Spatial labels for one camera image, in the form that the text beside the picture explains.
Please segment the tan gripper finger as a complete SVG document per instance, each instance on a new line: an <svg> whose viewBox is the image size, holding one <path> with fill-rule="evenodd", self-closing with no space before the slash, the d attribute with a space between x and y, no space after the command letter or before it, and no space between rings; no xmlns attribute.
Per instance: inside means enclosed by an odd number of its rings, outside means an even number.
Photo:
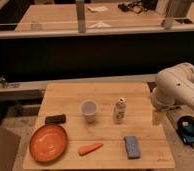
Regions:
<svg viewBox="0 0 194 171"><path fill-rule="evenodd" d="M158 111L152 112L152 124L153 125L159 125L162 120L162 114Z"/></svg>

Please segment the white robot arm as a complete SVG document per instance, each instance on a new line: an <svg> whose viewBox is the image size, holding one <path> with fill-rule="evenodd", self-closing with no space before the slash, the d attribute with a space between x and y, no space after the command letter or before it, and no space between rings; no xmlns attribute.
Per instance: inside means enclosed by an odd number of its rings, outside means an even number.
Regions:
<svg viewBox="0 0 194 171"><path fill-rule="evenodd" d="M152 124L159 125L167 111L179 101L194 110L194 65L180 63L159 71L151 92Z"/></svg>

